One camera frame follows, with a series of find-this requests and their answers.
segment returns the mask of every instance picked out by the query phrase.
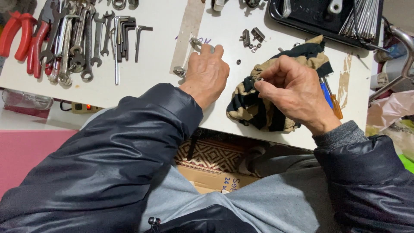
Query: woven rug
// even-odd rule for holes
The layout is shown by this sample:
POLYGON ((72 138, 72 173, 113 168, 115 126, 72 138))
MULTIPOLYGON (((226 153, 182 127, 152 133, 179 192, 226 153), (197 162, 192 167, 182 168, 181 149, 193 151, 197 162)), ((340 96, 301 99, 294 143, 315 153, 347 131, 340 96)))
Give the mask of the woven rug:
POLYGON ((174 157, 177 165, 213 173, 236 172, 236 162, 243 154, 243 148, 213 140, 198 140, 193 159, 187 161, 191 140, 184 142, 174 157))

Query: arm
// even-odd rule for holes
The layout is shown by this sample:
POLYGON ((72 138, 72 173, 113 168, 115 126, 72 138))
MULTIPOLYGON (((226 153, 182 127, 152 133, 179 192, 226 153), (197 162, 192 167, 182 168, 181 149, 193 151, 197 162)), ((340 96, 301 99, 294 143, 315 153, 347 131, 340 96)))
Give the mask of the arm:
POLYGON ((203 45, 179 88, 158 84, 89 122, 5 193, 0 232, 135 232, 153 176, 226 85, 223 52, 203 45))
POLYGON ((391 139, 366 138, 353 121, 341 125, 315 70, 287 56, 261 77, 259 96, 314 135, 336 220, 351 232, 413 232, 414 174, 404 169, 391 139))
POLYGON ((366 138, 349 121, 313 138, 335 217, 347 231, 414 231, 414 174, 388 136, 366 138))

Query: workbench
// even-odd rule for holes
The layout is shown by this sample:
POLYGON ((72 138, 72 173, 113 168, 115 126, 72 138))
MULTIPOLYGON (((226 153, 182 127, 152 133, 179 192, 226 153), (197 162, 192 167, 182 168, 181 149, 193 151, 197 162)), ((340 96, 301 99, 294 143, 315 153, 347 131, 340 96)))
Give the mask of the workbench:
MULTIPOLYGON (((18 32, 10 50, 10 57, 6 60, 0 76, 0 87, 106 108, 116 106, 125 96, 138 97, 157 83, 179 86, 183 80, 171 74, 171 65, 187 3, 195 1, 201 2, 142 0, 137 9, 131 10, 127 4, 121 11, 114 10, 110 2, 96 3, 96 12, 101 16, 105 11, 114 10, 116 15, 135 17, 137 25, 154 28, 153 32, 141 33, 138 63, 133 59, 135 31, 130 31, 130 60, 120 63, 119 85, 115 85, 111 53, 109 56, 101 56, 103 64, 99 68, 93 67, 94 79, 88 83, 82 81, 79 74, 71 74, 73 84, 70 87, 49 83, 44 73, 40 79, 29 76, 26 73, 26 64, 14 59, 21 36, 18 32)), ((35 18, 38 18, 44 3, 45 0, 38 0, 35 18)), ((232 0, 226 3, 221 12, 215 12, 211 9, 209 0, 205 3, 198 34, 193 36, 213 46, 221 44, 224 47, 223 60, 230 66, 230 75, 220 98, 204 111, 200 127, 312 150, 315 144, 310 131, 304 126, 290 133, 262 132, 253 126, 244 126, 226 117, 226 107, 235 87, 249 76, 254 65, 261 64, 279 53, 278 47, 284 50, 291 49, 294 43, 303 43, 305 39, 314 37, 272 21, 267 13, 267 2, 262 1, 261 4, 250 9, 242 0, 232 0), (266 36, 256 53, 244 48, 243 42, 240 41, 243 30, 251 31, 254 27, 266 36), (236 64, 238 59, 241 59, 240 65, 236 64)), ((191 49, 189 44, 188 53, 185 51, 187 56, 191 49)), ((361 129, 365 129, 373 52, 327 40, 325 54, 334 70, 328 82, 342 106, 344 118, 341 121, 354 120, 361 129)))

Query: power strip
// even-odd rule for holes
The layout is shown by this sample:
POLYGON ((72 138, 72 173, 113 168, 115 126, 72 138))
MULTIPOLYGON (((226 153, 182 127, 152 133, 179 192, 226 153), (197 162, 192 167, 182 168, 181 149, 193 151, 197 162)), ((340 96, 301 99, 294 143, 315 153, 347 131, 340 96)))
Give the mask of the power strip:
POLYGON ((103 108, 101 107, 96 107, 89 104, 80 104, 72 102, 72 113, 75 114, 95 113, 99 112, 102 109, 103 108))

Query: light blue pants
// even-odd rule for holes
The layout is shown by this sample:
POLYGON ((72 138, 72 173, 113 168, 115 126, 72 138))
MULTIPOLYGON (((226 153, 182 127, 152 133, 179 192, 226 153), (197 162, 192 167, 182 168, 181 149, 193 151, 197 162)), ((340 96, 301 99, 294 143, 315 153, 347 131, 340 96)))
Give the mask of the light blue pants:
POLYGON ((213 204, 232 210, 261 233, 339 232, 325 174, 313 155, 277 156, 254 167, 266 177, 227 194, 200 194, 174 161, 163 166, 151 183, 140 232, 149 229, 149 217, 167 222, 213 204))

